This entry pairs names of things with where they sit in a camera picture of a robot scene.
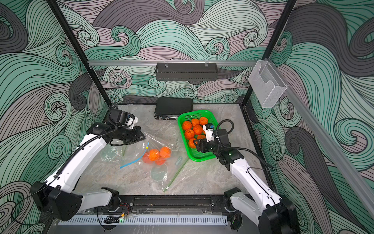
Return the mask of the green plastic basket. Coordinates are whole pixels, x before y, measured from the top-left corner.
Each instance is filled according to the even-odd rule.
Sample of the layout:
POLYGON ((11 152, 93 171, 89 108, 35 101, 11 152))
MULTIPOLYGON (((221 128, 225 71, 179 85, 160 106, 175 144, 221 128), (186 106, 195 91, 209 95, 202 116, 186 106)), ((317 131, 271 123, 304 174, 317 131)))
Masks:
POLYGON ((213 113, 208 110, 198 110, 184 113, 178 117, 178 126, 182 136, 182 142, 186 148, 188 157, 195 162, 202 162, 215 158, 211 152, 199 152, 192 147, 193 139, 206 140, 206 131, 204 123, 212 124, 216 127, 218 124, 213 113))

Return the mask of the orange taken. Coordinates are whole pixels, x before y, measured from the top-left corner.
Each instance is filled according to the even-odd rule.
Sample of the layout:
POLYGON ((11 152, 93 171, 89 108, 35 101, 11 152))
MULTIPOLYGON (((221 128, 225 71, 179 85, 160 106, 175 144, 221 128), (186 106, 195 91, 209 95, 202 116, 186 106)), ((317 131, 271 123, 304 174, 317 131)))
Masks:
POLYGON ((189 130, 189 129, 192 129, 192 128, 193 128, 193 124, 192 124, 190 121, 185 121, 185 122, 183 122, 183 124, 182 124, 182 129, 183 129, 184 131, 189 130))
POLYGON ((199 121, 199 119, 192 119, 191 123, 192 123, 192 126, 195 127, 195 126, 200 124, 200 121, 199 121))
POLYGON ((192 129, 188 129, 184 132, 184 136, 187 140, 190 140, 195 137, 195 132, 192 129))

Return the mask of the orange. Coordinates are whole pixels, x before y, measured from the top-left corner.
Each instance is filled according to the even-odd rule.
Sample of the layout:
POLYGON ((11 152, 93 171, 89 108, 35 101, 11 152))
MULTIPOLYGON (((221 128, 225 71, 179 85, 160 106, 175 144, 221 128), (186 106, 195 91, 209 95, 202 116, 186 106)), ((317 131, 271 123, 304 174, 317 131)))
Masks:
POLYGON ((204 125, 208 124, 208 119, 205 118, 205 117, 201 117, 201 118, 199 118, 199 123, 200 123, 201 126, 204 126, 204 125))
POLYGON ((201 125, 195 125, 193 127, 193 131, 194 131, 195 135, 201 135, 204 130, 203 130, 201 125))

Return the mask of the clear bag of oranges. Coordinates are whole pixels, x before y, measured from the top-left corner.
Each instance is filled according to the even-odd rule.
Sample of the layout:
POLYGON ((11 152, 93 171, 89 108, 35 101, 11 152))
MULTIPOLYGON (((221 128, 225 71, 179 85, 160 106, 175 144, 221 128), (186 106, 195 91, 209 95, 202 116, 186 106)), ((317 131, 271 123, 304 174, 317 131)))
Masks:
POLYGON ((137 163, 154 164, 158 160, 166 161, 175 148, 175 144, 144 133, 144 139, 141 141, 123 146, 119 168, 123 169, 137 163))

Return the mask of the green printed zip-top bag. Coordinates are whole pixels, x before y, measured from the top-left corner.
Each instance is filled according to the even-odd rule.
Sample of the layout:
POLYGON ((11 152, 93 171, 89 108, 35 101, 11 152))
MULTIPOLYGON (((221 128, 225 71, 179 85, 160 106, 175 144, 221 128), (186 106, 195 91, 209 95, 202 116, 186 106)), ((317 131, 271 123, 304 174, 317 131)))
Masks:
POLYGON ((107 145, 100 151, 100 158, 104 162, 119 162, 124 158, 125 145, 107 145))

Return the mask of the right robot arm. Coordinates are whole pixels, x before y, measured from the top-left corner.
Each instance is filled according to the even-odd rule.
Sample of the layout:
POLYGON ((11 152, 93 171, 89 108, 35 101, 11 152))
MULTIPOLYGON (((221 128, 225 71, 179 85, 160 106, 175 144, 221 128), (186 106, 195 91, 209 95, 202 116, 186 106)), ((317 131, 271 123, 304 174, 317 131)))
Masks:
POLYGON ((233 147, 228 139, 229 131, 220 124, 208 123, 203 126, 204 139, 193 142, 196 150, 212 153, 246 188, 250 197, 235 188, 225 193, 226 209, 239 211, 249 218, 261 234, 298 234, 300 226, 296 206, 282 198, 260 179, 250 166, 242 151, 233 147))

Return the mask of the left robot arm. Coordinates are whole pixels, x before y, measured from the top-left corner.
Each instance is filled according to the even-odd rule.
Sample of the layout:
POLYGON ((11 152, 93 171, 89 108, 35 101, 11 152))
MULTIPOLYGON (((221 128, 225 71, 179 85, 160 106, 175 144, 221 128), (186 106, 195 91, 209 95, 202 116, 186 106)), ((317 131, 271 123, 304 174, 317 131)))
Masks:
POLYGON ((117 211, 120 197, 116 190, 103 187, 99 192, 87 194, 75 194, 73 191, 83 172, 108 144, 119 140, 124 145, 131 145, 145 139, 137 122, 138 118, 131 113, 109 109, 105 120, 95 122, 88 129, 77 149, 56 172, 45 182, 35 182, 31 186, 31 197, 37 209, 62 221, 91 208, 117 211))

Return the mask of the black flat box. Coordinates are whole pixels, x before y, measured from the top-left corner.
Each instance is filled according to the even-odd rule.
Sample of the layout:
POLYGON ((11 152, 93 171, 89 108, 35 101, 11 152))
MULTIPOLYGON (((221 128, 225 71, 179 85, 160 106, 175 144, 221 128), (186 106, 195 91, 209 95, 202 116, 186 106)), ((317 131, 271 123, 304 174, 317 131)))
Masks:
POLYGON ((178 120, 184 113, 192 112, 193 100, 190 98, 159 97, 157 99, 154 118, 156 120, 178 120))

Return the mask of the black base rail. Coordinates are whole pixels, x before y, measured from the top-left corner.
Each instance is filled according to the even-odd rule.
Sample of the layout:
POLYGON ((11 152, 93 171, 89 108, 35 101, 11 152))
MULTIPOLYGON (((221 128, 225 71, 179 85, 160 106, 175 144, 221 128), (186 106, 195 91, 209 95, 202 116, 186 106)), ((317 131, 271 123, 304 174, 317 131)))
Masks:
POLYGON ((198 208, 208 209, 214 213, 229 213, 236 210, 243 212, 239 205, 234 204, 234 200, 242 192, 237 188, 225 192, 223 195, 144 195, 144 196, 125 196, 119 194, 110 194, 112 198, 108 203, 99 202, 94 199, 93 202, 83 202, 83 196, 75 194, 61 195, 61 198, 50 202, 54 213, 59 214, 60 219, 69 219, 76 213, 88 209, 96 209, 99 212, 107 213, 134 213, 141 208, 198 208))

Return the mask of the black wall shelf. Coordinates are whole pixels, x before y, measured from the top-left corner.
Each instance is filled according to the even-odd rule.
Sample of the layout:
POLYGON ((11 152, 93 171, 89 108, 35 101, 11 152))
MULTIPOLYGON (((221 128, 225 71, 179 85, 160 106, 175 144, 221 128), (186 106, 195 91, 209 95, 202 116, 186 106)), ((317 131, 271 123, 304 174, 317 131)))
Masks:
POLYGON ((168 66, 158 63, 155 75, 159 81, 215 81, 218 67, 216 63, 171 63, 168 66))

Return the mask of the aluminium wall rail back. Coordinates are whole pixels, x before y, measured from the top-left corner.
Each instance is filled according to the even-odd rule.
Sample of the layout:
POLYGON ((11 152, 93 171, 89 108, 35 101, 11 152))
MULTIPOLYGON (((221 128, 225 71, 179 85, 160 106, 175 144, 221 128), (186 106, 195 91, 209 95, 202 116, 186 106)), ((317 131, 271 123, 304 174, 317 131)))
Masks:
POLYGON ((88 60, 89 66, 156 66, 158 63, 163 63, 168 66, 171 63, 202 63, 209 65, 216 63, 217 66, 234 66, 234 67, 248 67, 254 66, 257 61, 240 61, 240 60, 88 60))

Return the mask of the aluminium wall rail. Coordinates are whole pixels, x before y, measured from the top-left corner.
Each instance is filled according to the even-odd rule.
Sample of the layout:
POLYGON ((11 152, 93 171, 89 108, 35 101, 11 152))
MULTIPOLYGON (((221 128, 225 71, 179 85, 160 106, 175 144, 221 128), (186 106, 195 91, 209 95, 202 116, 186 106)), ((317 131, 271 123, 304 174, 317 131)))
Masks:
POLYGON ((338 147, 329 133, 324 129, 322 124, 318 121, 315 115, 304 105, 299 99, 295 90, 284 80, 281 72, 277 69, 276 65, 268 58, 265 61, 270 63, 279 79, 286 85, 285 94, 289 97, 294 105, 294 108, 305 120, 306 124, 312 129, 322 148, 330 156, 331 161, 339 169, 343 177, 346 179, 354 193, 357 195, 365 209, 371 217, 374 216, 374 192, 365 181, 364 177, 349 161, 344 152, 338 147))
POLYGON ((158 63, 163 63, 168 66, 171 63, 202 63, 209 65, 216 63, 217 66, 234 66, 234 67, 248 67, 254 66, 257 61, 240 61, 240 60, 88 60, 89 66, 156 66, 158 63))

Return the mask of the clear acrylic wall holder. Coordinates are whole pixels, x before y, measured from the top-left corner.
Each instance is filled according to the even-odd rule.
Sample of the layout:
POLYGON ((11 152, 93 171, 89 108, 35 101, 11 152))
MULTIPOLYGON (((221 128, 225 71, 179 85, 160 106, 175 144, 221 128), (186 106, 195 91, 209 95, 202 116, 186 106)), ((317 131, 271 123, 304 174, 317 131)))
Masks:
POLYGON ((277 67, 268 60, 257 61, 248 80, 263 108, 273 108, 287 90, 277 67))

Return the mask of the aluminium wall rail right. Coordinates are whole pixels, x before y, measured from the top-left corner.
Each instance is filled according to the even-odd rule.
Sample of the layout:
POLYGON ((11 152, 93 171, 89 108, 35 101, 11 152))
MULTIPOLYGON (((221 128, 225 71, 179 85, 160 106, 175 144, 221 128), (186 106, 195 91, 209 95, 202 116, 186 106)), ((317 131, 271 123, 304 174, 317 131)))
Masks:
POLYGON ((339 169, 343 177, 346 179, 354 193, 357 195, 365 209, 371 217, 374 216, 374 192, 365 181, 364 177, 349 161, 344 152, 338 147, 329 133, 324 129, 322 124, 318 121, 315 115, 304 105, 299 99, 295 90, 284 80, 281 72, 277 69, 276 65, 268 58, 265 61, 270 63, 279 79, 286 85, 285 94, 289 97, 294 105, 294 108, 305 120, 306 124, 312 129, 322 148, 330 156, 331 161, 339 169))

